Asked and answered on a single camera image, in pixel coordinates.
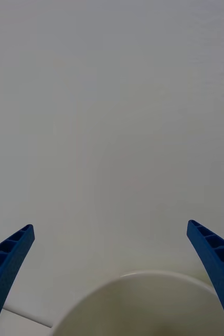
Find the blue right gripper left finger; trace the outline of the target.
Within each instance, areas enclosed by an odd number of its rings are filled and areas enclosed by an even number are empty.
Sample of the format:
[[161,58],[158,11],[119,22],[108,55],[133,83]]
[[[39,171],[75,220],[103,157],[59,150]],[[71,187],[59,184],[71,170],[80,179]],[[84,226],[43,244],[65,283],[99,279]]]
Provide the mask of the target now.
[[34,227],[28,224],[0,243],[0,313],[34,240]]

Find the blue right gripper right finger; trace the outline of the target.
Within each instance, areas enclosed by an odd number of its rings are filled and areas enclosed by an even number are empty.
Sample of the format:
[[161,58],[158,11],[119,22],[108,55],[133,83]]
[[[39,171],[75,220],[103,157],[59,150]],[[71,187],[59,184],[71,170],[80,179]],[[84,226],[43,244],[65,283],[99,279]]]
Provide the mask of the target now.
[[224,310],[224,239],[189,220],[187,237],[198,254]]

